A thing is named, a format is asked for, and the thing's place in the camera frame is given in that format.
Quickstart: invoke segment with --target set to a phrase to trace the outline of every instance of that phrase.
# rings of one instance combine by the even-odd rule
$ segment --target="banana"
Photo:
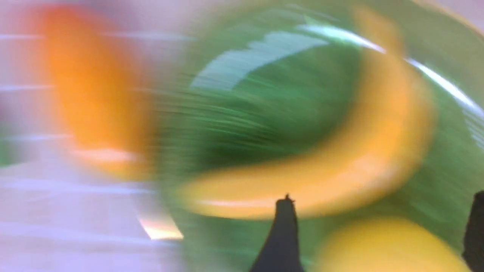
[[[363,50],[358,100],[339,130],[308,154],[200,175],[179,188],[188,210],[269,219],[289,193],[299,217],[335,214],[397,190],[420,166],[435,121],[423,82],[392,22],[364,7],[354,15],[362,36],[385,52]]]
[[[74,139],[71,153],[118,178],[142,178],[149,123],[125,48],[102,36],[110,26],[81,7],[42,7],[37,19],[56,117]]]

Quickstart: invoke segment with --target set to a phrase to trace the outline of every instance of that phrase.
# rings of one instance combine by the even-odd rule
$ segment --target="green plate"
[[[287,0],[214,19],[161,87],[169,97],[159,107],[159,188],[184,235],[190,271],[248,271],[271,221],[194,214],[177,188],[207,170],[305,152],[347,117],[368,46],[353,3],[397,23],[439,121],[423,165],[400,190],[354,211],[300,219],[302,263],[310,272],[333,230],[374,215],[408,218],[461,252],[472,196],[484,188],[482,36],[409,0]],[[314,24],[324,31],[301,28]]]

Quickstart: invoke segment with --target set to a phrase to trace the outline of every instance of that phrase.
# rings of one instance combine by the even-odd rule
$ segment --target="green bowl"
[[[335,229],[376,215],[405,217],[462,251],[472,197],[484,188],[482,36],[409,0],[281,0],[214,19],[162,87],[168,97],[159,107],[159,188],[184,235],[190,271],[249,271],[272,221],[191,212],[181,184],[205,171],[304,153],[348,117],[368,46],[352,17],[355,3],[399,27],[438,122],[423,163],[403,187],[358,209],[299,219],[301,261],[310,272]]]

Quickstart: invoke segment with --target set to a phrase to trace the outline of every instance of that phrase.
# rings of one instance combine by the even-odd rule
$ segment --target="yellow banana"
[[[392,22],[359,7],[365,38],[358,100],[348,120],[313,152],[254,166],[208,172],[180,188],[186,207],[227,218],[267,219],[289,193],[300,217],[354,209],[398,189],[420,165],[432,135],[431,104],[404,60]]]

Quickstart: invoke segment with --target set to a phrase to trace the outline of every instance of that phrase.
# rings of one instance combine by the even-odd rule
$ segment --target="black object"
[[[276,202],[269,236],[249,272],[304,272],[299,260],[296,209],[289,195]]]
[[[484,272],[484,191],[474,195],[462,257],[473,272]]]

